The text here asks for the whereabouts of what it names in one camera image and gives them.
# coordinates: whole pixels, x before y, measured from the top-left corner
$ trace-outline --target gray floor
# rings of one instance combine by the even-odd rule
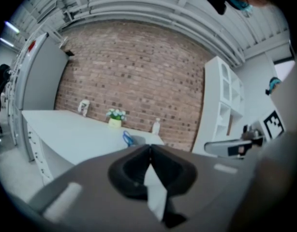
[[[36,163],[25,161],[14,146],[4,109],[0,113],[0,124],[3,129],[0,134],[0,181],[7,192],[27,202],[43,187],[42,178]]]

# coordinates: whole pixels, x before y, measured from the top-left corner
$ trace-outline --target blue scissors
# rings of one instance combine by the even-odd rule
[[[127,132],[126,130],[123,133],[123,139],[126,142],[126,144],[128,145],[128,147],[130,147],[134,144],[133,138],[131,137],[129,132]]]

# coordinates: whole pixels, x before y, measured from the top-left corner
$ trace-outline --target yellow flower pot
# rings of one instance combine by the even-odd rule
[[[109,126],[113,127],[113,128],[120,128],[121,127],[121,120],[116,120],[116,119],[110,118]]]

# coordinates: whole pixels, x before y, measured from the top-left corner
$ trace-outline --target ceiling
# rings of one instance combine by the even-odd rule
[[[20,48],[46,19],[55,29],[109,19],[151,22],[193,38],[233,67],[262,52],[288,49],[289,42],[287,22],[276,7],[254,7],[247,18],[227,6],[221,16],[207,0],[25,0],[10,19],[21,35],[5,28],[2,36]]]

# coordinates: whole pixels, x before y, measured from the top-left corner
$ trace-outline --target fluorescent light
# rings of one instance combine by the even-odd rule
[[[14,27],[10,22],[5,21],[4,23],[5,23],[5,25],[7,25],[9,28],[11,28],[15,33],[19,33],[18,28]]]
[[[0,38],[0,40],[1,40],[3,43],[5,43],[5,44],[9,45],[10,47],[14,47],[14,45],[13,45],[12,43],[10,43],[10,42],[6,41],[5,39],[3,39],[3,38]]]

